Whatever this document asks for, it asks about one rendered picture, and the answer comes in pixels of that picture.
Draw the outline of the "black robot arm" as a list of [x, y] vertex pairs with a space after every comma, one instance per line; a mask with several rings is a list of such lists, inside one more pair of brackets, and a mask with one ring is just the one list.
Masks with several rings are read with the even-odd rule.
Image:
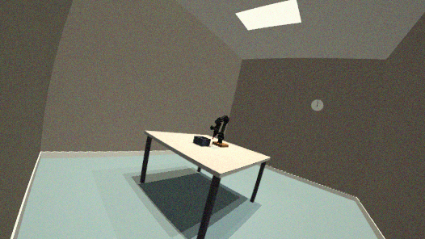
[[[215, 124], [219, 127], [221, 126], [221, 122], [223, 122], [223, 121], [224, 121], [224, 123], [223, 123], [222, 129], [221, 129], [221, 132], [219, 132], [218, 137], [217, 137], [218, 138], [217, 143], [220, 143], [220, 144], [223, 144], [222, 141], [224, 140], [224, 130], [225, 130], [226, 124], [229, 122], [229, 117], [227, 115], [223, 115], [222, 117], [218, 117], [215, 120]], [[213, 127], [213, 126], [210, 127], [211, 130], [213, 130], [214, 128], [215, 127]]]

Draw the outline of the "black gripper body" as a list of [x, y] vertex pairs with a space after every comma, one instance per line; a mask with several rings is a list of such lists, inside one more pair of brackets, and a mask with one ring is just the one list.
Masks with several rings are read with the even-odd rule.
[[220, 129], [220, 127], [216, 125], [216, 127], [213, 130], [215, 130], [215, 132], [217, 132], [219, 134], [219, 129]]

